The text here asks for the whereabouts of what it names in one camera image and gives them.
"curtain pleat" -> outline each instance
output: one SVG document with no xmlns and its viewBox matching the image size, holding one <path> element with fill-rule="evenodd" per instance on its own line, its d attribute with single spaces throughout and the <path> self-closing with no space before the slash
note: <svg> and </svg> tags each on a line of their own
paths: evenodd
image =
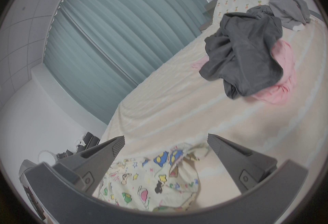
<svg viewBox="0 0 328 224">
<path fill-rule="evenodd" d="M 118 104 L 193 41 L 206 0 L 64 0 L 44 63 L 86 110 L 109 123 Z"/>
</svg>

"bed sheet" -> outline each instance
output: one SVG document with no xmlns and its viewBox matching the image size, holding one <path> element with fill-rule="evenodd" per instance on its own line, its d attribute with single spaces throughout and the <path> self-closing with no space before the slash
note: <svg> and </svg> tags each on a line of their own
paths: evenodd
<svg viewBox="0 0 328 224">
<path fill-rule="evenodd" d="M 119 104 L 101 142 L 124 135 L 118 158 L 152 158 L 178 143 L 204 142 L 212 133 L 273 156 L 278 166 L 293 159 L 309 167 L 328 134 L 328 32 L 311 18 L 303 31 L 283 29 L 297 60 L 297 87 L 284 106 L 252 97 L 229 99 L 222 79 L 208 82 L 191 68 L 206 54 L 204 39 L 219 28 L 212 25 Z M 200 191 L 192 208 L 240 194 L 213 151 L 194 167 Z"/>
</svg>

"yellow star print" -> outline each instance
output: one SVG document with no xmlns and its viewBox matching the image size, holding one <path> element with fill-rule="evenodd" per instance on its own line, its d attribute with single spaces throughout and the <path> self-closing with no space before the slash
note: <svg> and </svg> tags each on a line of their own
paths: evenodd
<svg viewBox="0 0 328 224">
<path fill-rule="evenodd" d="M 163 182 L 164 184 L 166 183 L 166 175 L 159 175 L 159 180 Z"/>
</svg>

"pink garment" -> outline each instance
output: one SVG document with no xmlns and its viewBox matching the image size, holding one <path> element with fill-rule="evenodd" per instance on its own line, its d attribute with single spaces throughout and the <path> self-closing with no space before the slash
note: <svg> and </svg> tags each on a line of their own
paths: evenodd
<svg viewBox="0 0 328 224">
<path fill-rule="evenodd" d="M 291 46 L 281 39 L 275 43 L 271 52 L 283 69 L 282 78 L 274 86 L 259 91 L 253 97 L 265 103 L 281 105 L 288 101 L 296 86 L 295 57 Z"/>
<path fill-rule="evenodd" d="M 199 71 L 203 67 L 203 65 L 206 64 L 209 60 L 210 60 L 209 56 L 206 55 L 202 59 L 198 60 L 197 62 L 194 62 L 191 65 L 191 67 Z"/>
</svg>

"white sock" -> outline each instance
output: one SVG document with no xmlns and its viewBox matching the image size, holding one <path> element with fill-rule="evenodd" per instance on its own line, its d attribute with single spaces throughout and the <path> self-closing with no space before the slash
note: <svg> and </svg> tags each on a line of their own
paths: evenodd
<svg viewBox="0 0 328 224">
<path fill-rule="evenodd" d="M 303 24 L 300 24 L 300 25 L 295 25 L 293 27 L 293 31 L 297 32 L 297 31 L 301 31 L 301 30 L 304 30 L 305 29 L 305 26 Z"/>
</svg>

